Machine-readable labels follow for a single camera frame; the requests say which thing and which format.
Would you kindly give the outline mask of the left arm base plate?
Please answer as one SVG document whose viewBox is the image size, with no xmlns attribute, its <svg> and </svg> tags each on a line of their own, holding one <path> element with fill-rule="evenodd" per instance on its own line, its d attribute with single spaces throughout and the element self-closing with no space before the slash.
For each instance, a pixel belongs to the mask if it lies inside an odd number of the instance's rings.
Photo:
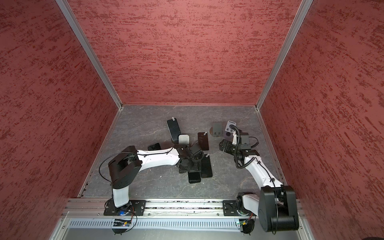
<svg viewBox="0 0 384 240">
<path fill-rule="evenodd" d="M 109 199 L 105 203 L 104 216 L 143 216 L 147 201 L 134 200 L 116 207 L 114 200 Z"/>
</svg>

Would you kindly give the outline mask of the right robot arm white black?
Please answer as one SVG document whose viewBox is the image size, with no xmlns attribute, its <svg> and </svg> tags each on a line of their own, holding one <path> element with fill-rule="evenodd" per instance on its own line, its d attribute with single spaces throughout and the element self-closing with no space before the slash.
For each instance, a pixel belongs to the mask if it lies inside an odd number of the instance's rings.
<svg viewBox="0 0 384 240">
<path fill-rule="evenodd" d="M 238 170 L 247 170 L 260 189 L 257 196 L 252 193 L 239 193 L 238 211 L 258 217 L 265 232 L 276 234 L 282 231 L 299 229 L 297 198 L 291 186 L 284 185 L 266 167 L 259 153 L 249 143 L 249 134 L 235 125 L 229 125 L 233 140 L 222 140 L 220 150 L 234 157 Z"/>
</svg>

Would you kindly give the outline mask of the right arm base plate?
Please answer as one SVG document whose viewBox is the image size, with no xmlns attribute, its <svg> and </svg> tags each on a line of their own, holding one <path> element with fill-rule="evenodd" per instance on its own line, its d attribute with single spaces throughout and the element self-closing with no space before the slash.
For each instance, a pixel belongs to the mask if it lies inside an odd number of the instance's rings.
<svg viewBox="0 0 384 240">
<path fill-rule="evenodd" d="M 259 200 L 224 200 L 223 212 L 224 216 L 242 216 L 250 217 L 251 214 L 258 216 Z"/>
</svg>

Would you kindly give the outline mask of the pink edged phone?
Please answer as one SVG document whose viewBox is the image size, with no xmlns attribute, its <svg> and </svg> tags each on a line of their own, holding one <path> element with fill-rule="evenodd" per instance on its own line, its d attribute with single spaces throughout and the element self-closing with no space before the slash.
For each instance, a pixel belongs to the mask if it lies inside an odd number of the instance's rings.
<svg viewBox="0 0 384 240">
<path fill-rule="evenodd" d="M 209 138 L 207 132 L 198 133 L 198 144 L 203 151 L 209 150 Z"/>
</svg>

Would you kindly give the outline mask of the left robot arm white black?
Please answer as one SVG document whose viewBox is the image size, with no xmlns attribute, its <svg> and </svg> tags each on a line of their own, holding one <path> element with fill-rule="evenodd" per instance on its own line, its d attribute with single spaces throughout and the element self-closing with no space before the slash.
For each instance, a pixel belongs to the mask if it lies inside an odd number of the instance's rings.
<svg viewBox="0 0 384 240">
<path fill-rule="evenodd" d="M 182 174 L 199 173 L 205 156 L 197 144 L 174 145 L 168 149 L 151 151 L 128 146 L 104 159 L 98 172 L 112 187 L 114 207 L 121 208 L 130 204 L 129 187 L 139 172 L 161 166 L 176 166 Z"/>
</svg>

